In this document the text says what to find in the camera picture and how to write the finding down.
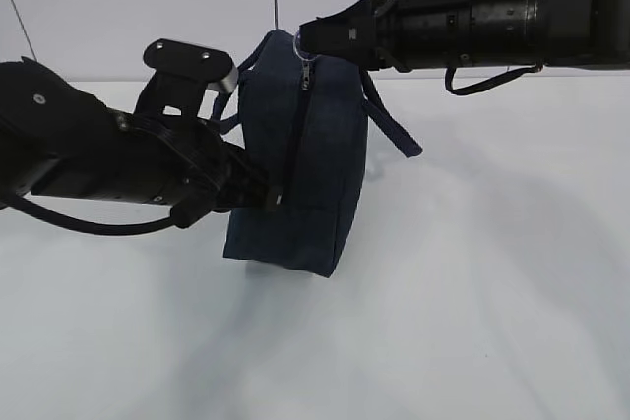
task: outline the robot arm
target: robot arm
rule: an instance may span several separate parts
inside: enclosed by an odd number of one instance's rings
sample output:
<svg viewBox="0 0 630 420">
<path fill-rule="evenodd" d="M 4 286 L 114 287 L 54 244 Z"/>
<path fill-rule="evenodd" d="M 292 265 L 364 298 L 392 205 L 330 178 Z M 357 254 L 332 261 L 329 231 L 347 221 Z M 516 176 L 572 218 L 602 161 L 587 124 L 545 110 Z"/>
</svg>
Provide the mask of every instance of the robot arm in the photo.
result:
<svg viewBox="0 0 630 420">
<path fill-rule="evenodd" d="M 29 59 L 0 64 L 0 201 L 99 234 L 187 228 L 210 211 L 263 207 L 264 172 L 221 138 L 217 122 L 197 117 L 206 89 L 235 88 L 231 58 L 160 40 L 145 62 L 156 73 L 133 114 L 107 108 Z M 181 115 L 165 115 L 167 106 Z M 170 217 L 153 226 L 85 225 L 27 203 L 20 196 L 28 192 L 170 206 Z"/>
<path fill-rule="evenodd" d="M 447 83 L 477 66 L 628 70 L 630 0 L 360 0 L 300 36 L 368 70 L 447 68 Z"/>
</svg>

